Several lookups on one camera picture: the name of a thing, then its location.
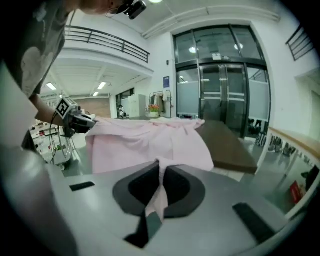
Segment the blue sign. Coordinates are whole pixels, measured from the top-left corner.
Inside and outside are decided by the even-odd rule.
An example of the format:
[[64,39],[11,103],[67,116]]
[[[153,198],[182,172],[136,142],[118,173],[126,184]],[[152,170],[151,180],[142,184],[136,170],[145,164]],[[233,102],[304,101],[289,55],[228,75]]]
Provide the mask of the blue sign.
[[166,76],[163,78],[163,88],[170,87],[170,76]]

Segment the gray shirt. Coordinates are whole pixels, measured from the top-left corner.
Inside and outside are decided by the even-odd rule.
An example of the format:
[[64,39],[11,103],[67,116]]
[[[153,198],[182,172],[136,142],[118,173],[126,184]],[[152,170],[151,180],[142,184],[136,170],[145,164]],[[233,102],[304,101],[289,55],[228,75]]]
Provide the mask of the gray shirt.
[[[40,94],[51,65],[65,43],[65,25],[68,13],[63,0],[42,1],[27,16],[13,46],[4,61],[23,93],[30,98]],[[36,151],[29,132],[22,147]]]

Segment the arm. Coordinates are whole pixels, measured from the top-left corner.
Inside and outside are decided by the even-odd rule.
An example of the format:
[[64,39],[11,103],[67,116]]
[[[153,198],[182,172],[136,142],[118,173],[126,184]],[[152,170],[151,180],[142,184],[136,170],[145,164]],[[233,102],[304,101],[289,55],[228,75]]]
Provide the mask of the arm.
[[[29,99],[38,110],[38,114],[35,118],[42,122],[47,122],[50,124],[54,116],[55,110],[49,107],[47,104],[45,104],[38,94],[32,95]],[[55,117],[53,124],[62,127],[64,126],[64,122],[59,115]]]

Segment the pink cloth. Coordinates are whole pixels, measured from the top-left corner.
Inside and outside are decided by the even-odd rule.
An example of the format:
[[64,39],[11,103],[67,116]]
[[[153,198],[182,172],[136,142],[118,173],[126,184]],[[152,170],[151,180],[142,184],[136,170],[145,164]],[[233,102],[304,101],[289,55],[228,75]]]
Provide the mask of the pink cloth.
[[195,131],[205,121],[159,118],[151,121],[99,119],[85,137],[94,174],[159,161],[160,186],[145,209],[164,221],[168,198],[163,178],[168,166],[214,167],[210,152]]

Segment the balcony railing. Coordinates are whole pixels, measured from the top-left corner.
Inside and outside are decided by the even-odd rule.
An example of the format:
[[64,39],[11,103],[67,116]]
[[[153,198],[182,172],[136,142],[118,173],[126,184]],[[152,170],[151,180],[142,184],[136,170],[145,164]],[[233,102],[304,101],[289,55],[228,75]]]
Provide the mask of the balcony railing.
[[146,50],[120,37],[98,30],[81,26],[66,26],[65,40],[108,47],[149,63],[150,53]]
[[297,61],[315,48],[301,25],[285,44],[289,46],[294,61]]

